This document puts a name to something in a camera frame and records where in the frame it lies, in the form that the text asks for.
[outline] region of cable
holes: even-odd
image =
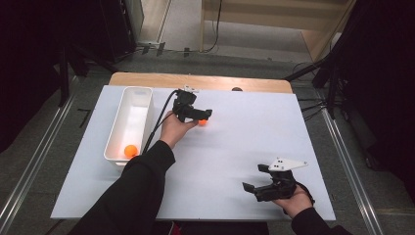
[[[317,98],[306,98],[306,99],[297,99],[298,101],[324,101],[323,99]]]
[[[313,114],[307,116],[304,118],[304,121],[308,121],[310,119],[312,119],[314,116],[316,116],[320,111],[322,111],[323,109],[326,109],[326,106],[320,107],[320,109],[318,109],[318,111],[314,112]]]
[[[214,28],[214,20],[211,20],[211,29],[213,30],[214,36],[218,37],[218,32]],[[217,53],[219,51],[219,46],[216,44],[216,51],[213,52],[213,54]]]
[[[301,112],[304,112],[304,111],[307,111],[307,110],[311,110],[311,109],[317,108],[317,107],[319,107],[319,106],[326,106],[326,102],[319,102],[319,103],[318,103],[318,104],[316,104],[316,105],[313,105],[313,106],[309,106],[309,107],[302,108],[302,109],[301,109]]]
[[[177,93],[177,90],[172,91],[172,92],[170,93],[170,95],[168,96],[167,100],[165,101],[164,106],[162,107],[162,110],[161,110],[161,112],[160,112],[159,119],[157,120],[157,122],[156,122],[156,124],[155,124],[155,128],[153,129],[152,133],[150,133],[149,139],[147,140],[146,146],[144,147],[142,154],[147,153],[147,150],[149,149],[150,143],[152,142],[153,137],[155,136],[155,133],[156,133],[157,129],[158,129],[158,128],[159,128],[159,126],[162,124],[162,122],[161,122],[161,117],[162,117],[162,114],[164,114],[165,108],[167,107],[168,102],[169,102],[169,101],[170,101],[170,99],[171,99],[171,96],[173,96],[173,95],[174,95],[174,94],[176,94],[176,93]]]
[[[213,6],[214,0],[210,0],[210,5]],[[216,29],[214,29],[214,20],[211,20],[211,29],[213,30],[214,35],[216,36]]]
[[[315,65],[314,65],[314,63],[312,63],[312,62],[301,62],[301,63],[296,64],[296,65],[293,67],[292,74],[294,74],[294,72],[295,72],[295,70],[296,70],[296,68],[297,68],[298,66],[303,65],[303,64],[310,64],[310,66],[314,66],[316,70],[318,69],[318,67],[317,67],[317,66],[315,66]]]
[[[58,222],[56,222],[46,233],[45,235],[50,235],[52,234],[52,232],[59,226],[59,224],[61,224],[63,221],[65,221],[64,219],[59,219]]]
[[[220,3],[219,3],[219,10],[218,10],[218,13],[217,13],[217,21],[216,21],[216,38],[215,38],[215,40],[214,40],[214,43],[213,43],[213,45],[209,48],[209,49],[207,49],[207,50],[204,50],[204,51],[202,51],[202,53],[208,53],[208,52],[210,52],[215,46],[216,46],[216,43],[217,43],[217,39],[219,39],[219,22],[220,22],[220,13],[222,12],[222,0],[220,0]]]
[[[159,49],[158,48],[149,48],[149,50],[156,50],[157,51]],[[137,49],[137,50],[134,51],[134,53],[141,52],[141,51],[144,51],[144,48]],[[177,50],[170,50],[170,49],[162,49],[162,51],[163,52],[177,52],[177,53],[201,53],[198,50],[194,50],[194,51],[177,51]]]

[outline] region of gray floor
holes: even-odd
[[[184,8],[183,3],[183,0],[173,0],[171,8],[173,10]],[[167,49],[182,50],[183,47],[193,49],[198,45],[198,41],[195,39],[197,37],[190,36],[194,30],[189,30],[187,26],[182,29],[173,28],[174,25],[183,26],[181,21],[177,14],[170,11],[162,35]],[[219,49],[213,55],[191,54],[185,58],[181,53],[165,51],[157,57],[156,52],[151,51],[146,55],[136,53],[125,58],[116,66],[121,71],[272,79],[284,77],[306,66],[306,64],[300,64],[296,67],[298,63],[310,62],[309,56],[304,50],[301,36],[296,30],[274,28],[278,31],[278,35],[271,35],[275,33],[272,32],[272,28],[241,28],[242,25],[232,24],[224,24],[223,26],[230,29],[223,30],[224,33],[220,34]],[[246,37],[241,41],[232,39],[235,34],[240,35],[241,30],[245,31],[243,35]],[[272,45],[265,45],[264,42],[257,43],[259,38],[268,38],[266,35],[278,38],[279,43],[272,44],[274,40],[269,41]],[[90,69],[88,77],[80,77],[78,88],[71,90],[75,96],[69,112],[45,156],[8,234],[45,234],[57,222],[50,219],[50,214],[87,126],[87,121],[84,124],[83,122],[88,117],[81,110],[94,109],[103,85],[108,84],[111,77],[109,72],[100,67],[90,65]],[[316,98],[316,92],[310,84],[312,78],[313,74],[310,73],[292,82],[294,92],[299,98]],[[0,203],[2,205],[7,202],[8,196],[18,184],[42,139],[43,133],[57,112],[59,96],[59,92],[52,96],[27,124],[14,144],[0,154]],[[305,107],[314,104],[314,102],[300,102],[300,104]],[[310,115],[312,112],[304,113],[304,115]],[[339,110],[336,112],[336,122],[381,222],[384,234],[413,234],[415,231],[414,205],[406,194],[402,183],[389,172],[373,171],[366,167],[364,153],[356,141],[352,128],[342,119]],[[338,219],[331,222],[330,225],[341,224],[353,234],[369,234],[322,114],[319,113],[307,121],[306,126]],[[66,220],[52,234],[66,234],[74,224],[75,221]],[[293,234],[288,220],[269,222],[269,227],[271,234]]]

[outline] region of black sleeve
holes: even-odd
[[[162,141],[125,166],[121,177],[101,196],[69,234],[149,234],[164,193],[173,152]]]
[[[330,228],[315,208],[301,211],[293,218],[291,226],[297,235],[351,235],[341,226]]]

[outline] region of person's right hand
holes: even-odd
[[[169,111],[165,115],[165,121],[161,126],[160,140],[165,142],[171,149],[173,149],[176,143],[181,140],[181,138],[183,138],[186,132],[195,127],[197,124],[197,120],[181,122],[174,115],[173,111]]]
[[[299,212],[312,208],[312,203],[307,193],[297,185],[297,189],[290,199],[278,199],[272,201],[283,208],[290,218],[294,218]]]

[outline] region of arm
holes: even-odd
[[[293,219],[291,226],[297,235],[349,235],[341,226],[330,228],[312,206],[307,193],[297,185],[290,199],[274,200]]]
[[[164,176],[174,164],[171,149],[197,123],[168,118],[161,138],[144,155],[133,158],[121,177],[75,225],[70,234],[150,234],[164,193]]]

